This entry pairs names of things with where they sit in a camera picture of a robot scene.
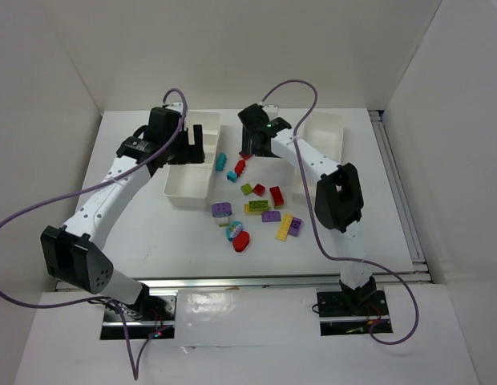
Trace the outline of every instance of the red lego brick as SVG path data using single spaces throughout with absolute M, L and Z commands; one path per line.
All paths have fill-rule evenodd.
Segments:
M 252 189 L 252 192 L 260 197 L 265 193 L 266 188 L 262 184 L 256 184 L 256 187 Z
M 234 168 L 234 172 L 240 176 L 241 173 L 243 172 L 243 169 L 245 168 L 245 161 L 243 159 L 239 160 L 238 163 L 236 163 L 236 167 Z
M 281 189 L 278 186 L 270 187 L 270 194 L 272 194 L 273 207 L 280 208 L 284 204 Z
M 234 251 L 241 253 L 243 250 L 245 250 L 245 247 L 250 242 L 250 235 L 246 231 L 242 231 L 239 233 L 236 238 L 232 240 L 232 247 L 234 248 Z

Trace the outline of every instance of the blue lego brick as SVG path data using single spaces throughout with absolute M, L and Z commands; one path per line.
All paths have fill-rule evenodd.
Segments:
M 225 162 L 227 162 L 227 156 L 225 155 L 225 152 L 221 152 L 216 158 L 215 170 L 224 171 Z
M 231 182 L 236 182 L 238 179 L 238 175 L 233 171 L 229 171 L 227 173 L 227 180 L 230 180 Z

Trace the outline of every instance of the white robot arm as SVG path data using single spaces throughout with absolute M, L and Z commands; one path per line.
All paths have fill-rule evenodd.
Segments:
M 302 138 L 294 137 L 288 122 L 280 117 L 270 120 L 260 104 L 248 106 L 238 116 L 252 142 L 245 147 L 255 149 L 261 156 L 279 156 L 299 169 L 297 143 L 305 176 L 317 186 L 316 218 L 332 230 L 339 256 L 364 259 L 366 253 L 358 237 L 364 203 L 357 169 L 329 159 Z M 376 290 L 371 270 L 362 263 L 340 263 L 341 287 L 357 306 Z
M 102 294 L 122 302 L 133 318 L 154 317 L 155 308 L 164 311 L 162 300 L 149 295 L 146 285 L 115 270 L 102 249 L 113 225 L 135 194 L 164 164 L 203 163 L 202 127 L 193 127 L 194 144 L 182 129 L 172 144 L 153 161 L 119 178 L 127 170 L 158 152 L 176 131 L 181 110 L 155 107 L 148 125 L 127 138 L 117 150 L 103 181 L 114 182 L 96 190 L 75 215 L 58 229 L 47 226 L 41 236 L 49 275 L 92 294 Z

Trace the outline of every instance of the purple lego brick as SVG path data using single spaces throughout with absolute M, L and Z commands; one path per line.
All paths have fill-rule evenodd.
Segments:
M 263 222 L 280 222 L 281 213 L 278 211 L 265 211 L 261 214 Z
M 300 230 L 300 225 L 302 224 L 302 219 L 293 217 L 291 221 L 291 226 L 289 226 L 288 235 L 298 237 L 298 231 Z
M 214 203 L 211 205 L 211 213 L 215 218 L 228 217 L 232 215 L 232 208 L 229 202 Z

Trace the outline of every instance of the white wall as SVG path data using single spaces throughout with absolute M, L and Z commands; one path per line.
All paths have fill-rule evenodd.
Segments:
M 497 384 L 497 0 L 444 0 L 384 115 L 431 269 Z
M 40 7 L 0 0 L 0 220 L 83 180 L 99 113 Z M 47 284 L 39 237 L 68 201 L 0 231 L 0 288 L 37 302 Z M 13 383 L 33 310 L 0 299 L 0 385 Z
M 319 107 L 383 109 L 440 0 L 44 2 L 105 110 L 148 109 L 169 87 L 193 107 L 244 107 L 289 78 L 316 84 Z M 276 95 L 282 107 L 310 98 Z

